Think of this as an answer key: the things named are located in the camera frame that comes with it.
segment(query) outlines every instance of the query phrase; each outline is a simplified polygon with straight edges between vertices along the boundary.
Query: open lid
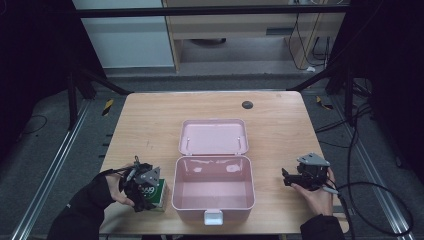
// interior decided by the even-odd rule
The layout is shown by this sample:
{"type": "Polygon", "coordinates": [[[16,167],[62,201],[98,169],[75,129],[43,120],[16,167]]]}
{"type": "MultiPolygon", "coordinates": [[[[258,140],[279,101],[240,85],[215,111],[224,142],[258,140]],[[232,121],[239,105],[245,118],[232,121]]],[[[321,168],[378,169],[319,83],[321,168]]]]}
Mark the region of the open lid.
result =
{"type": "Polygon", "coordinates": [[[184,155],[241,155],[249,149],[241,119],[186,120],[179,150],[184,155]]]}

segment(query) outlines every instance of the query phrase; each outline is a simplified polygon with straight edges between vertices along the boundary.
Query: floor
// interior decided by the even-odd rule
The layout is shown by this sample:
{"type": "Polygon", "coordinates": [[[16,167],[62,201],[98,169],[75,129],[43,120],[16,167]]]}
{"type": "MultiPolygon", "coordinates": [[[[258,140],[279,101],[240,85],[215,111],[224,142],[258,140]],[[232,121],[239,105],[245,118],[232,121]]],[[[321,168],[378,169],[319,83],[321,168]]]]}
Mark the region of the floor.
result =
{"type": "MultiPolygon", "coordinates": [[[[320,50],[322,48],[318,45],[316,53],[320,53],[320,50]]],[[[179,72],[147,72],[141,77],[110,76],[110,80],[136,92],[284,90],[303,82],[313,74],[314,72],[296,69],[287,51],[287,45],[281,38],[227,39],[224,44],[217,44],[216,40],[186,41],[179,72]]],[[[327,96],[323,90],[325,83],[325,80],[320,81],[302,92],[316,130],[343,119],[343,93],[327,96]],[[317,95],[322,98],[323,103],[333,106],[333,110],[318,104],[317,95]]],[[[26,224],[27,231],[24,235],[33,238],[44,237],[51,221],[69,198],[99,171],[125,96],[119,96],[97,84],[95,87],[98,91],[96,99],[78,99],[80,114],[85,117],[78,132],[75,132],[74,138],[70,140],[70,149],[61,149],[64,139],[70,134],[67,132],[67,93],[61,92],[48,97],[35,107],[34,116],[28,122],[20,141],[1,166],[0,239],[10,239],[19,224],[26,224]],[[114,100],[111,111],[108,116],[102,116],[105,103],[111,98],[114,100]],[[54,165],[58,152],[62,153],[63,161],[54,165]],[[51,167],[57,167],[60,171],[51,176],[49,184],[44,179],[46,174],[51,172],[51,167]],[[35,198],[42,195],[38,191],[40,185],[49,186],[50,193],[42,198],[35,198]],[[30,218],[32,216],[32,221],[22,222],[26,213],[30,218]]],[[[359,107],[366,104],[366,99],[355,97],[354,103],[359,107]]],[[[350,163],[347,146],[353,134],[352,128],[341,124],[332,130],[317,133],[326,159],[331,159],[337,181],[340,184],[347,182],[347,167],[350,166],[352,181],[377,180],[384,183],[400,195],[411,209],[415,228],[413,234],[404,238],[387,236],[370,228],[353,211],[356,239],[424,239],[422,184],[410,170],[396,166],[394,153],[378,124],[373,120],[372,114],[360,118],[358,129],[360,138],[353,148],[350,163]]],[[[401,216],[407,216],[402,207],[396,207],[400,206],[399,203],[392,204],[391,198],[378,190],[357,187],[353,190],[353,195],[366,219],[388,231],[393,231],[392,228],[397,226],[397,222],[387,220],[393,219],[390,215],[397,216],[397,211],[400,211],[401,216]]],[[[110,236],[108,239],[140,237],[110,236]]],[[[286,237],[300,239],[298,235],[286,237]]]]}

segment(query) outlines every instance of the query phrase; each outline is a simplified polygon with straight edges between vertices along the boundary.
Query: black sleeve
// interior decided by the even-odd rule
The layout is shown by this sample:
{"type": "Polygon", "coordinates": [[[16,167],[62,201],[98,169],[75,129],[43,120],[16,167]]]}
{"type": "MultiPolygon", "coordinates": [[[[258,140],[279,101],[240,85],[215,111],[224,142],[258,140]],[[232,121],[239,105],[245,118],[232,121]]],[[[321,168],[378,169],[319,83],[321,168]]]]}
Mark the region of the black sleeve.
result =
{"type": "Polygon", "coordinates": [[[56,217],[47,240],[98,240],[104,210],[113,202],[106,177],[94,178],[74,195],[56,217]]]}
{"type": "Polygon", "coordinates": [[[303,240],[344,240],[342,228],[336,217],[322,214],[300,226],[303,240]]]}

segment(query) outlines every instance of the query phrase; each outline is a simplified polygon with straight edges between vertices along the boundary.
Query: wire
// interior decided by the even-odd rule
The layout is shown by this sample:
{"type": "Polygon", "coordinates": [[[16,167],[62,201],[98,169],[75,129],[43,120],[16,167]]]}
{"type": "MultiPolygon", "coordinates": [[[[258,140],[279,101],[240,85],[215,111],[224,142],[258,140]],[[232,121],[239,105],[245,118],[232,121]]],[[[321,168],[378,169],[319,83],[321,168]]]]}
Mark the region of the wire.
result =
{"type": "MultiPolygon", "coordinates": [[[[371,112],[371,107],[368,106],[367,108],[364,108],[364,109],[360,110],[357,114],[358,114],[358,117],[362,117],[363,115],[365,115],[367,113],[370,113],[370,112],[371,112]]],[[[340,126],[340,125],[343,125],[347,121],[348,121],[347,119],[344,119],[344,120],[339,120],[339,121],[336,121],[336,122],[327,124],[325,126],[322,126],[322,127],[317,128],[315,130],[315,133],[321,133],[321,132],[329,131],[329,130],[334,129],[334,128],[340,126]]]]}
{"type": "Polygon", "coordinates": [[[368,89],[367,79],[364,78],[364,80],[365,87],[357,83],[355,79],[353,81],[353,86],[356,87],[356,90],[359,91],[360,95],[370,97],[372,93],[368,89]]]}
{"type": "MultiPolygon", "coordinates": [[[[311,67],[318,67],[318,66],[323,66],[324,65],[324,63],[322,63],[322,64],[315,64],[315,63],[311,63],[310,61],[309,61],[309,59],[308,59],[308,57],[306,56],[306,49],[305,49],[305,46],[304,46],[304,44],[303,44],[303,40],[302,40],[302,37],[300,36],[300,31],[299,31],[299,13],[297,13],[296,14],[296,21],[295,21],[295,23],[294,23],[294,27],[293,27],[293,31],[292,31],[292,33],[290,34],[290,37],[289,37],[289,41],[288,41],[288,45],[289,45],[289,52],[290,52],[290,55],[292,56],[292,58],[293,58],[293,60],[294,60],[294,55],[293,55],[293,53],[292,53],[292,51],[291,51],[291,38],[292,38],[292,36],[293,36],[293,33],[294,33],[294,31],[296,30],[297,31],[297,34],[298,34],[298,36],[299,36],[299,42],[300,42],[300,45],[302,46],[302,50],[303,50],[303,56],[304,56],[304,58],[305,58],[305,60],[311,65],[311,67]]],[[[314,24],[314,27],[313,27],[313,29],[312,29],[312,32],[313,31],[315,31],[315,28],[316,28],[316,26],[317,26],[317,22],[318,21],[315,21],[315,24],[314,24]]],[[[307,68],[301,68],[301,67],[299,67],[299,66],[297,66],[297,64],[296,64],[296,61],[294,61],[294,65],[295,65],[295,67],[298,69],[298,70],[306,70],[307,68]]]]}
{"type": "Polygon", "coordinates": [[[330,145],[330,146],[333,146],[333,147],[338,147],[338,148],[349,148],[349,146],[340,146],[340,145],[324,142],[324,141],[321,141],[321,140],[319,140],[318,142],[323,143],[323,144],[327,144],[327,145],[330,145]]]}
{"type": "Polygon", "coordinates": [[[340,203],[342,204],[343,210],[346,215],[347,223],[349,224],[350,236],[352,237],[352,240],[355,240],[355,229],[353,228],[352,218],[350,217],[349,211],[347,209],[346,200],[343,198],[342,194],[340,193],[339,188],[336,188],[336,190],[339,192],[339,194],[337,194],[337,197],[340,199],[340,203]]]}
{"type": "Polygon", "coordinates": [[[317,37],[317,39],[315,40],[314,46],[312,48],[312,56],[316,60],[324,61],[324,65],[326,65],[329,58],[330,58],[330,50],[329,50],[330,49],[330,37],[327,37],[327,42],[326,42],[324,53],[315,53],[315,49],[316,49],[316,46],[317,46],[319,40],[320,40],[320,37],[317,37]]]}
{"type": "MultiPolygon", "coordinates": [[[[379,231],[381,233],[384,233],[386,235],[389,235],[389,236],[393,236],[393,237],[404,236],[406,234],[409,234],[412,231],[413,227],[414,227],[414,218],[413,218],[413,215],[412,215],[411,211],[409,210],[409,208],[407,207],[407,205],[405,204],[405,202],[403,202],[402,199],[399,196],[397,196],[394,192],[392,192],[391,190],[387,189],[384,186],[378,185],[376,183],[371,183],[371,182],[350,182],[350,179],[351,179],[351,177],[350,177],[350,174],[351,174],[351,171],[350,171],[351,168],[350,168],[350,166],[351,166],[352,149],[353,149],[353,146],[355,144],[356,137],[359,137],[358,136],[359,135],[359,133],[358,133],[358,124],[357,124],[358,123],[357,121],[359,119],[359,113],[360,113],[360,108],[358,108],[357,113],[355,114],[355,118],[353,119],[354,120],[353,121],[354,132],[353,132],[352,140],[351,140],[350,145],[349,145],[348,158],[347,158],[347,184],[345,184],[345,185],[337,188],[337,190],[340,190],[340,189],[345,188],[345,187],[348,189],[348,196],[349,196],[349,200],[351,202],[352,208],[355,210],[356,214],[358,214],[358,216],[365,223],[367,223],[369,226],[371,226],[372,228],[376,229],[377,231],[379,231]],[[372,185],[372,186],[381,188],[381,189],[389,192],[390,194],[392,194],[392,196],[395,197],[398,200],[398,202],[401,203],[402,206],[406,209],[406,211],[407,211],[407,213],[409,215],[409,219],[410,219],[409,228],[406,231],[404,231],[404,232],[394,233],[394,232],[390,232],[390,231],[387,231],[385,229],[382,229],[382,228],[376,226],[375,224],[371,223],[369,220],[367,220],[361,214],[361,212],[359,211],[359,209],[356,206],[356,203],[354,201],[354,198],[352,196],[352,189],[351,189],[351,187],[352,186],[356,186],[356,185],[372,185]]],[[[352,239],[354,239],[354,231],[352,231],[351,233],[352,233],[352,239]]]]}
{"type": "Polygon", "coordinates": [[[44,128],[44,126],[46,126],[46,124],[47,124],[47,117],[45,117],[45,116],[43,116],[43,115],[34,115],[34,116],[31,116],[31,118],[35,118],[35,117],[41,117],[41,118],[43,118],[43,119],[44,119],[44,123],[41,125],[41,127],[37,128],[37,129],[35,129],[35,130],[32,130],[32,131],[23,132],[23,134],[31,134],[31,133],[38,132],[38,131],[40,131],[42,128],[44,128]]]}
{"type": "Polygon", "coordinates": [[[377,6],[376,10],[373,12],[373,14],[368,18],[368,20],[365,22],[365,24],[356,32],[356,34],[350,38],[349,42],[345,45],[345,47],[337,53],[337,55],[332,58],[332,62],[335,62],[338,57],[342,55],[343,52],[346,51],[352,45],[356,39],[361,35],[361,33],[364,31],[364,29],[370,24],[371,20],[374,19],[374,17],[377,15],[377,12],[380,10],[381,6],[383,5],[384,0],[380,1],[380,4],[377,6]]]}

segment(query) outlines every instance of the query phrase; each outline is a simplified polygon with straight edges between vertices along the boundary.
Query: wooden table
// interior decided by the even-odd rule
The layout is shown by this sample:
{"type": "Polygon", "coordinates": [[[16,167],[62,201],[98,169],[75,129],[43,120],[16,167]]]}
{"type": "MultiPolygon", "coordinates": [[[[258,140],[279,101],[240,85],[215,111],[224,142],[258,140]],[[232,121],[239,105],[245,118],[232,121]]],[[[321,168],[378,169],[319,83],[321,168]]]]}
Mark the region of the wooden table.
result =
{"type": "MultiPolygon", "coordinates": [[[[309,152],[322,156],[302,96],[298,92],[185,92],[134,93],[128,96],[102,170],[134,161],[161,167],[169,188],[165,212],[134,213],[114,203],[106,211],[101,234],[278,234],[299,233],[311,218],[304,199],[285,187],[281,168],[296,173],[297,157],[309,152]],[[252,109],[242,103],[251,101],[252,109]],[[183,121],[239,118],[246,124],[256,204],[241,223],[204,226],[181,221],[171,204],[175,162],[183,121]]],[[[339,218],[344,231],[348,225],[339,218]]]]}

